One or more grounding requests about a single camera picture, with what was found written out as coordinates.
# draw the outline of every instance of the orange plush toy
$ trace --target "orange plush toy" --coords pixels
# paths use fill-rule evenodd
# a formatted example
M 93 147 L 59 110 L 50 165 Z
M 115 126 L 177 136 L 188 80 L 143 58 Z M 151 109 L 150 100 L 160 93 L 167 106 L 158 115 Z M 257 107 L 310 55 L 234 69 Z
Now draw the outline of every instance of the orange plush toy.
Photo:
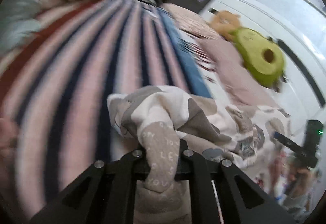
M 209 25 L 226 40 L 232 42 L 233 36 L 230 33 L 241 27 L 239 17 L 239 15 L 228 11 L 220 11 L 213 17 Z

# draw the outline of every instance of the striped bedsheet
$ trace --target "striped bedsheet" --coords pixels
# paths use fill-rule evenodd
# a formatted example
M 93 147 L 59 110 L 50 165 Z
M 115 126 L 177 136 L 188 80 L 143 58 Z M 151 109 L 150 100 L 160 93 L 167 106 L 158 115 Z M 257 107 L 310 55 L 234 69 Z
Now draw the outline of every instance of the striped bedsheet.
M 15 190 L 28 217 L 95 160 L 136 142 L 115 137 L 106 100 L 146 85 L 210 97 L 168 14 L 135 0 L 81 4 L 47 28 L 0 78 L 1 115 L 20 127 Z

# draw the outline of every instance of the pillow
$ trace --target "pillow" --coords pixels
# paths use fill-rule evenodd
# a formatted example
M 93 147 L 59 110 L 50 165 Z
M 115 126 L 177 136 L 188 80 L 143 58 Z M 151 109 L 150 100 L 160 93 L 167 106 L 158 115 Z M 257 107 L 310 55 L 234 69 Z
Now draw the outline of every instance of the pillow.
M 232 104 L 267 105 L 279 108 L 264 88 L 242 66 L 242 58 L 230 42 L 224 39 L 202 39 L 200 45 L 215 62 L 216 73 L 224 84 Z
M 173 18 L 177 21 L 177 26 L 180 30 L 198 37 L 209 39 L 222 38 L 218 33 L 210 28 L 205 20 L 197 13 L 171 3 L 164 3 L 162 8 L 170 12 Z

